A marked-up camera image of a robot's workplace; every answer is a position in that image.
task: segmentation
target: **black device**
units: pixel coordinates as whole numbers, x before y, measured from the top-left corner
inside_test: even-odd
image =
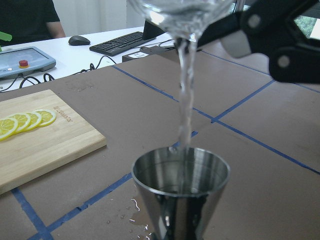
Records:
[[[234,58],[262,53],[279,82],[320,84],[320,41],[308,39],[295,24],[318,0],[257,0],[246,11],[211,24],[198,46],[220,39]]]
[[[127,35],[91,46],[89,49],[93,52],[112,57],[144,43],[150,42],[163,33],[163,30],[152,23],[145,21],[143,32],[136,31],[129,33]]]

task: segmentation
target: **monitor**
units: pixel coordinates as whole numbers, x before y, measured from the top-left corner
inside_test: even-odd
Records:
[[[164,33],[165,31],[163,31],[161,28],[145,20],[142,35],[143,40],[154,39]]]

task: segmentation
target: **white desk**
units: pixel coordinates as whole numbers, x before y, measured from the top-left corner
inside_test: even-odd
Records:
[[[33,76],[43,82],[43,74],[49,73],[55,79],[59,79],[62,77],[66,77],[72,75],[74,73],[78,73],[81,70],[89,69],[90,63],[92,63],[95,67],[97,67],[99,60],[103,56],[100,53],[96,53],[89,50],[90,46],[94,46],[108,40],[133,33],[133,32],[143,32],[143,27],[134,27],[134,28],[127,28],[127,29],[120,29],[114,31],[105,31],[105,32],[98,32],[98,33],[91,33],[82,35],[83,37],[90,40],[90,45],[82,45],[82,46],[71,46],[69,45],[68,41],[70,37],[58,38],[58,39],[51,39],[51,40],[44,40],[44,41],[36,41],[36,42],[29,42],[17,45],[10,45],[2,47],[3,51],[8,51],[12,49],[20,49],[25,47],[37,47],[41,51],[45,52],[46,54],[50,55],[56,60],[56,65],[54,68],[49,69],[46,72],[34,72],[30,76]],[[168,34],[162,34],[158,36],[155,40],[145,43],[144,45],[149,44],[157,44],[166,40],[169,40],[170,36]],[[122,56],[137,52],[138,48],[132,48],[128,51],[125,51],[121,54],[111,57],[116,63],[122,62]],[[114,65],[114,63],[107,57],[104,57],[101,61],[99,68]],[[18,78],[15,83],[8,89],[8,91],[15,90],[19,88],[19,85],[23,79]],[[6,89],[10,86],[13,82],[13,79],[0,79],[0,90]],[[25,82],[23,87],[31,86],[32,84],[29,82]]]

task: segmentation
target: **red emergency stop button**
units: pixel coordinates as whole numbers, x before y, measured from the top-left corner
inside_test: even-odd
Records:
[[[19,68],[21,69],[25,69],[29,67],[28,61],[27,60],[20,60],[19,61]]]

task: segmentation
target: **robotic arm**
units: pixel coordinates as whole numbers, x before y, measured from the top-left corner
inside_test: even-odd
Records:
[[[198,46],[220,39],[234,58],[262,53],[279,82],[320,84],[320,41],[308,39],[294,19],[318,0],[258,0],[211,24]]]

